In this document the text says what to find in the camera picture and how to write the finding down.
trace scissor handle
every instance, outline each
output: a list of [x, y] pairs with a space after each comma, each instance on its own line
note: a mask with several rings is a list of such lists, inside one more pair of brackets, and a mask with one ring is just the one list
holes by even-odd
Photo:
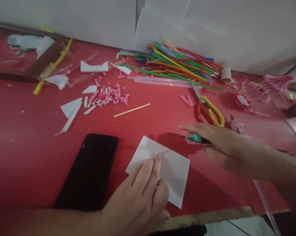
[[203, 96], [204, 100], [208, 103], [208, 105], [214, 110], [214, 112], [218, 115], [219, 119], [220, 119], [220, 124], [216, 121], [216, 118], [214, 117], [212, 110], [208, 109], [208, 112], [210, 114], [210, 116], [212, 117], [214, 123], [216, 124], [216, 126], [219, 127], [223, 127], [224, 126], [224, 117], [221, 114], [221, 112], [208, 100], [208, 98], [206, 96]]
[[198, 103], [197, 105], [197, 116], [199, 119], [199, 122], [204, 123], [201, 114], [203, 114], [203, 116], [206, 118], [206, 120], [208, 121], [208, 123], [210, 125], [215, 125], [214, 120], [212, 119], [212, 117], [210, 116], [210, 114], [208, 113], [207, 109], [203, 106], [203, 104], [201, 102]]

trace hand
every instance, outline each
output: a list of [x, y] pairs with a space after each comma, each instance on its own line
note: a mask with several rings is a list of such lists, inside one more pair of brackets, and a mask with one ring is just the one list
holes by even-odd
[[207, 156], [224, 169], [249, 178], [275, 181], [295, 159], [226, 128], [205, 123], [179, 128], [209, 140], [215, 147], [206, 147]]
[[139, 165], [117, 188], [102, 211], [103, 232], [109, 236], [148, 235], [157, 222], [170, 218], [164, 210], [168, 187], [159, 179], [161, 155]]

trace yellow scissor handle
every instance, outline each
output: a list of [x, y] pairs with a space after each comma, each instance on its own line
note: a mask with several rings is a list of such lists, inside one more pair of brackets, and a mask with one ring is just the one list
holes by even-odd
[[208, 100], [208, 98], [206, 96], [203, 96], [204, 100], [208, 103], [209, 107], [211, 107], [218, 115], [219, 119], [220, 119], [220, 124], [216, 121], [216, 118], [214, 117], [212, 110], [208, 109], [208, 112], [211, 116], [211, 118], [213, 119], [214, 123], [216, 124], [216, 126], [219, 127], [223, 127], [224, 126], [224, 117], [221, 114], [221, 112]]

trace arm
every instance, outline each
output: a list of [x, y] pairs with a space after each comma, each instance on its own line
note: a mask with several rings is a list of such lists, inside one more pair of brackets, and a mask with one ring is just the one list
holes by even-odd
[[206, 147], [206, 155], [224, 169], [271, 181], [296, 214], [296, 157], [225, 128], [197, 123], [180, 129], [197, 133], [213, 143], [215, 147]]
[[0, 213], [0, 236], [148, 235], [170, 218], [164, 210], [168, 187], [159, 179], [161, 155], [139, 165], [117, 188], [102, 211], [37, 209]]

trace wooden frame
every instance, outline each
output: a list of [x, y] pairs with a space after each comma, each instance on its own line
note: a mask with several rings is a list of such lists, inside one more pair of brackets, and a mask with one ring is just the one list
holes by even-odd
[[59, 52], [62, 51], [61, 45], [67, 45], [66, 38], [63, 35], [50, 33], [37, 29], [15, 26], [0, 22], [0, 31], [11, 34], [35, 35], [39, 37], [49, 36], [55, 42], [41, 55], [27, 70], [23, 73], [10, 73], [0, 71], [0, 79], [15, 80], [23, 82], [37, 82], [36, 77], [53, 61], [59, 57]]

